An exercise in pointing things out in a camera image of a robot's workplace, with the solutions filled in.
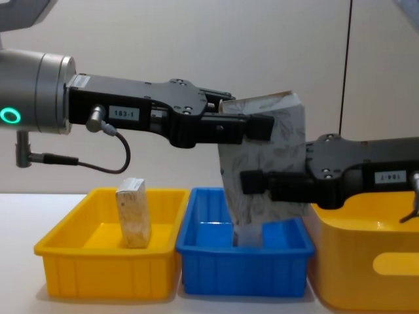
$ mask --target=black cord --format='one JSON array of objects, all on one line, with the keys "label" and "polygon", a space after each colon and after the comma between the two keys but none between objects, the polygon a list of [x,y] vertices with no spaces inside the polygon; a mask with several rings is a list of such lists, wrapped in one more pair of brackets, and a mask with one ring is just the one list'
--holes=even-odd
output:
[{"label": "black cord", "polygon": [[118,169],[118,170],[112,170],[112,169],[106,169],[106,168],[102,168],[99,166],[95,166],[92,164],[87,164],[86,162],[78,162],[77,165],[78,166],[82,166],[82,167],[87,167],[90,169],[94,169],[94,170],[98,170],[98,171],[102,171],[105,173],[111,173],[113,175],[118,175],[119,173],[122,173],[126,170],[126,168],[128,168],[128,166],[130,165],[131,162],[131,150],[130,150],[130,146],[128,144],[128,142],[126,141],[125,137],[123,137],[119,132],[117,132],[115,134],[116,137],[119,138],[119,140],[122,142],[122,144],[124,145],[125,148],[125,153],[126,153],[126,157],[125,157],[125,164],[123,165],[122,168]]}]

